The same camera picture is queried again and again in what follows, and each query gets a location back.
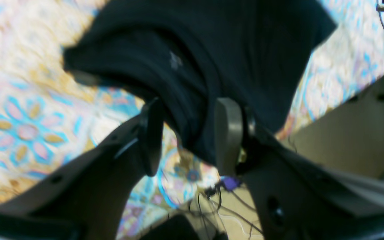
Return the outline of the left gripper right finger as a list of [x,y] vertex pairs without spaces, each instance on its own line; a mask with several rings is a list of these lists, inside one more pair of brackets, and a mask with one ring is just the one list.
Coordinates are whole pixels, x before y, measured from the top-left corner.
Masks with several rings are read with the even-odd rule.
[[266,240],[384,240],[384,204],[286,149],[250,108],[219,98],[214,117],[218,172],[247,185]]

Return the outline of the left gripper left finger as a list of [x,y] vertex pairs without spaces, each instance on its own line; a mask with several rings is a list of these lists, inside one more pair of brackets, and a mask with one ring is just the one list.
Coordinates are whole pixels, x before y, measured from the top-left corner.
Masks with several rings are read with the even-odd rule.
[[0,240],[114,240],[132,189],[158,171],[163,122],[155,98],[94,149],[0,204]]

